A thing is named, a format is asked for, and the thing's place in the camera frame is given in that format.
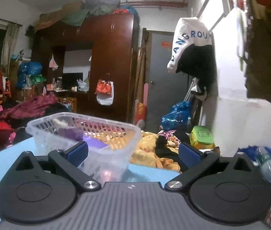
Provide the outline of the purple tissue pack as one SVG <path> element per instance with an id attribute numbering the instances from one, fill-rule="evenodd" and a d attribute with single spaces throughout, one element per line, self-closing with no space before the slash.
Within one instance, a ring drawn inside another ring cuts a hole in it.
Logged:
<path id="1" fill-rule="evenodd" d="M 97 140 L 91 136 L 85 135 L 84 131 L 80 128 L 59 128 L 55 133 L 70 140 L 75 140 L 78 142 L 84 141 L 88 144 L 89 148 L 103 149 L 108 147 L 106 143 Z"/>

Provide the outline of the small white bottle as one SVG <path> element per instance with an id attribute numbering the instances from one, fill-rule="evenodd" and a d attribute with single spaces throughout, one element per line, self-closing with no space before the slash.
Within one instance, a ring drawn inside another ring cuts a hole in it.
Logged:
<path id="1" fill-rule="evenodd" d="M 54 126 L 57 128 L 57 129 L 66 129 L 69 127 L 68 123 L 65 121 L 65 120 L 59 120 L 57 118 L 54 118 L 52 120 L 52 122 L 54 123 Z"/>

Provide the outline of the clear plastic basket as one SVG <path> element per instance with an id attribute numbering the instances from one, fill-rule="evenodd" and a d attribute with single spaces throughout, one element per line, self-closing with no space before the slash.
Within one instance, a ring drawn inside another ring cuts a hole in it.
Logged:
<path id="1" fill-rule="evenodd" d="M 139 127 L 76 113 L 56 113 L 27 123 L 39 155 L 85 143 L 71 156 L 78 169 L 104 184 L 119 182 L 142 138 Z"/>

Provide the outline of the green lidded box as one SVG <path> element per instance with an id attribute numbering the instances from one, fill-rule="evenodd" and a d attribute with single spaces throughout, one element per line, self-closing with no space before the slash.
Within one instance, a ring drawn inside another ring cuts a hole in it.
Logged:
<path id="1" fill-rule="evenodd" d="M 205 126 L 194 126 L 190 134 L 190 144 L 198 150 L 214 149 L 214 138 Z"/>

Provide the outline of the blue plastic bag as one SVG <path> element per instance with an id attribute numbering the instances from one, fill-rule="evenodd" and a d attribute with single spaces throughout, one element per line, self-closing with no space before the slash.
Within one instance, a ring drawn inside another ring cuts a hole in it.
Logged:
<path id="1" fill-rule="evenodd" d="M 172 106 L 169 113 L 164 115 L 161 119 L 161 127 L 164 131 L 177 130 L 186 128 L 192 103 L 190 101 L 181 101 Z"/>

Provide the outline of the yellow floral blanket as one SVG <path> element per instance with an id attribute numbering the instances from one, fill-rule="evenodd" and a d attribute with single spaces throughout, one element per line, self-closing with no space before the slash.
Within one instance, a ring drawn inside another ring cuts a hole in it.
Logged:
<path id="1" fill-rule="evenodd" d="M 174 133 L 174 130 L 160 134 L 142 130 L 142 137 L 131 155 L 130 163 L 181 172 L 184 169 L 178 157 L 181 141 Z"/>

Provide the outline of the dark red blanket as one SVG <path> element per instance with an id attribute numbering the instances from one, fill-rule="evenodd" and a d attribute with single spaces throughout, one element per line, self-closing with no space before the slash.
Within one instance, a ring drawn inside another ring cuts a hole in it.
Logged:
<path id="1" fill-rule="evenodd" d="M 42 117 L 51 105 L 57 104 L 58 99 L 54 93 L 36 96 L 25 100 L 18 105 L 2 111 L 0 121 L 11 122 L 28 118 Z"/>

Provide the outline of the clear plastic water bottle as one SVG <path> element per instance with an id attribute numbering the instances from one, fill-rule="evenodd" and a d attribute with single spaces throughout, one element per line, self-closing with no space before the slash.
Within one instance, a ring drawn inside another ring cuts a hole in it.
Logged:
<path id="1" fill-rule="evenodd" d="M 255 160 L 263 178 L 271 184 L 271 155 L 264 147 L 257 147 Z"/>

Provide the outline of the orange white hanging bag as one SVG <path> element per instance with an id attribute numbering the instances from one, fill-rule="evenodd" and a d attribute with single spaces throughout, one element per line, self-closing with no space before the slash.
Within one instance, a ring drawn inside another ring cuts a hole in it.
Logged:
<path id="1" fill-rule="evenodd" d="M 98 104 L 110 106 L 114 100 L 114 83 L 112 81 L 98 80 L 95 90 Z"/>

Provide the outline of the grey door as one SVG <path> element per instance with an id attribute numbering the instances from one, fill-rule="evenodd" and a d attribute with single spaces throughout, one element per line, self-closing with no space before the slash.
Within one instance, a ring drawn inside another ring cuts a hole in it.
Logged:
<path id="1" fill-rule="evenodd" d="M 148 83 L 145 130 L 159 131 L 161 119 L 172 106 L 183 101 L 188 90 L 188 76 L 170 74 L 167 64 L 171 58 L 173 33 L 148 31 L 146 44 L 146 82 Z"/>

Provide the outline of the brown wooden wardrobe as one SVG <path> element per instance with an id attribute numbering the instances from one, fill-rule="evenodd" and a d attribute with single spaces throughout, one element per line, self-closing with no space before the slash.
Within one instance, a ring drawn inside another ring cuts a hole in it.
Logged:
<path id="1" fill-rule="evenodd" d="M 135 85 L 139 23 L 134 14 L 107 14 L 85 19 L 80 27 L 57 22 L 35 33 L 32 60 L 43 66 L 50 84 L 62 77 L 89 81 L 87 92 L 67 87 L 59 97 L 75 97 L 76 112 L 130 122 Z M 95 90 L 99 80 L 112 81 L 112 105 L 100 105 Z"/>

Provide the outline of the blue bags pile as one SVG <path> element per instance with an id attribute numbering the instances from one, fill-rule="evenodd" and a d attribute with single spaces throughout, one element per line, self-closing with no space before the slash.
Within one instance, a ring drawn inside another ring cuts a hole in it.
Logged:
<path id="1" fill-rule="evenodd" d="M 46 81 L 42 76 L 43 67 L 40 62 L 21 62 L 17 71 L 17 88 L 24 88 L 27 83 L 27 76 L 31 84 L 41 84 Z"/>

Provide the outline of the white black hanging jacket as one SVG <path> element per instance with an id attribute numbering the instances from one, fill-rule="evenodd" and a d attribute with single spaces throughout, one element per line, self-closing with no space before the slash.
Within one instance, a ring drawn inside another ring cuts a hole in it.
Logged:
<path id="1" fill-rule="evenodd" d="M 215 51 L 209 30 L 198 18 L 178 20 L 167 70 L 197 78 L 199 88 L 210 92 L 216 79 Z"/>

